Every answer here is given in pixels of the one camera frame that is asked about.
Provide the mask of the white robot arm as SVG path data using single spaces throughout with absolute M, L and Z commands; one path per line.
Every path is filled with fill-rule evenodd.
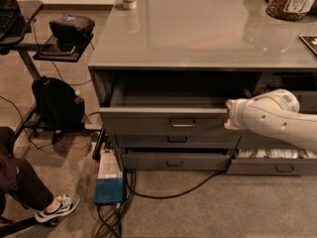
M 317 115 L 299 112 L 293 93 L 277 89 L 251 99 L 229 99 L 227 130 L 250 130 L 258 135 L 317 152 Z

